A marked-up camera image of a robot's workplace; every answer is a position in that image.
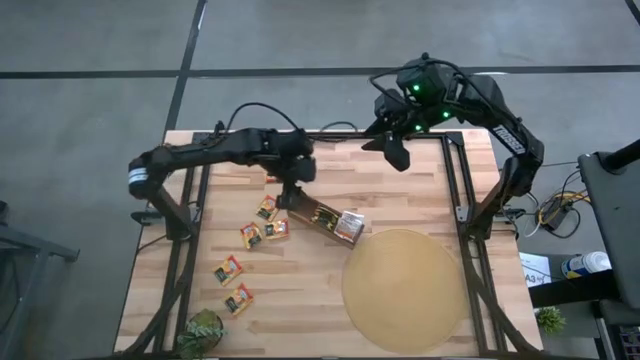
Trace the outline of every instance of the white paper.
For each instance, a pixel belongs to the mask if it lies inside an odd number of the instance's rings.
[[[549,259],[546,256],[520,253],[520,262],[527,280],[527,287],[551,282]]]

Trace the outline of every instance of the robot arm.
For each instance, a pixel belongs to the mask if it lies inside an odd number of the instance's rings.
[[[162,184],[172,171],[195,166],[232,162],[260,165],[283,183],[278,207],[295,205],[295,183],[313,181],[316,175],[313,146],[304,130],[279,133],[274,129],[248,128],[220,135],[224,125],[197,144],[161,145],[142,153],[129,163],[129,193],[145,199],[166,219],[167,238],[183,240],[195,233],[189,209],[177,204]]]
[[[147,199],[169,173],[221,162],[257,164],[283,182],[313,181],[312,153],[311,140],[304,130],[279,133],[275,129],[247,128],[226,136],[214,134],[198,144],[160,145],[129,163],[129,192],[138,199]]]
[[[427,54],[390,73],[397,73],[396,84],[402,94],[382,89],[375,82],[388,73],[370,79],[382,94],[375,101],[376,120],[365,134],[378,137],[363,145],[363,150],[384,152],[394,168],[404,171],[410,159],[402,141],[456,117],[461,123],[486,128],[513,154],[503,166],[500,181],[482,203],[472,206],[469,216],[466,234],[471,239],[489,238],[493,216],[511,197],[531,190],[543,161],[544,145],[509,110],[490,76],[465,75],[454,64]]]

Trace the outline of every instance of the butcher block tabletop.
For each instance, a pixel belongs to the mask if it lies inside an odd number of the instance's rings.
[[[464,134],[476,198],[481,201],[499,178],[489,134],[480,129],[460,131]],[[193,133],[169,131],[165,142],[187,144]],[[433,139],[406,142],[411,152],[411,167],[403,173],[393,169],[382,153],[362,151],[363,143],[364,140],[337,144],[316,142],[317,176],[314,182],[302,185],[304,191],[337,210],[363,214],[365,229],[360,241],[388,229],[411,229],[429,234],[450,250],[460,263],[462,274],[441,143]],[[455,153],[453,158],[458,187],[464,198]],[[185,171],[177,171],[165,182],[165,187],[177,201],[184,174]],[[198,190],[199,168],[194,178],[192,200]],[[281,185],[265,183],[262,168],[230,163],[212,165],[207,189],[187,319],[204,308],[216,311],[222,318],[228,334],[209,356],[398,356],[382,350],[361,335],[345,311],[341,281],[350,249],[293,218],[289,219],[289,238],[265,240],[251,251],[245,249],[240,228],[251,222],[263,226],[265,222],[255,215],[258,205],[265,195],[275,197],[281,190]],[[286,211],[280,211],[276,219],[286,216]],[[140,245],[164,233],[164,224],[145,227]],[[498,229],[486,244],[500,306],[522,335],[541,349],[513,233]],[[124,350],[133,343],[159,308],[170,249],[170,241],[161,240],[137,256],[115,351]],[[212,269],[229,255],[236,257],[244,272],[222,287]],[[223,299],[240,283],[247,286],[255,300],[234,318],[225,308]],[[169,318],[167,347],[172,344],[177,308],[176,304]],[[487,336],[492,341],[486,309],[483,315]],[[471,313],[467,310],[453,336],[422,355],[477,354]]]

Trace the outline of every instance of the snack packet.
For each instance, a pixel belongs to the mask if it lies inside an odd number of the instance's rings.
[[[240,265],[233,255],[229,255],[220,266],[213,269],[213,275],[216,276],[216,279],[220,281],[222,286],[226,286],[236,276],[240,275],[241,272],[242,265]]]
[[[276,199],[267,195],[260,203],[260,207],[256,211],[256,215],[267,221],[273,221],[278,214],[278,208],[276,207]]]
[[[319,225],[325,230],[333,232],[338,224],[339,218],[340,215],[322,205],[319,205],[311,217],[311,222]]]
[[[289,219],[276,220],[264,226],[267,240],[281,239],[289,236]]]
[[[240,284],[224,300],[224,305],[234,316],[240,314],[253,302],[253,295],[247,290],[244,284]]]
[[[242,234],[242,240],[244,241],[244,247],[247,250],[251,250],[256,245],[262,242],[262,234],[260,233],[260,228],[256,223],[251,223],[246,225],[242,229],[240,229],[240,233]]]
[[[271,175],[269,175],[269,174],[267,174],[267,176],[266,176],[266,178],[265,178],[265,182],[266,182],[267,184],[280,184],[280,183],[281,183],[281,181],[280,181],[280,180],[278,180],[278,178],[277,178],[277,177],[275,177],[275,176],[271,176]]]
[[[353,242],[353,239],[358,235],[358,231],[362,227],[363,223],[364,215],[343,211],[333,233],[342,239]]]

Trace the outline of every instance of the potted plant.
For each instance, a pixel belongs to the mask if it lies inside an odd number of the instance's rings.
[[[541,308],[536,312],[538,326],[547,334],[557,334],[564,329],[565,319],[555,307]]]
[[[204,309],[194,315],[185,331],[178,336],[180,357],[185,360],[203,359],[225,334],[222,320],[215,311]]]

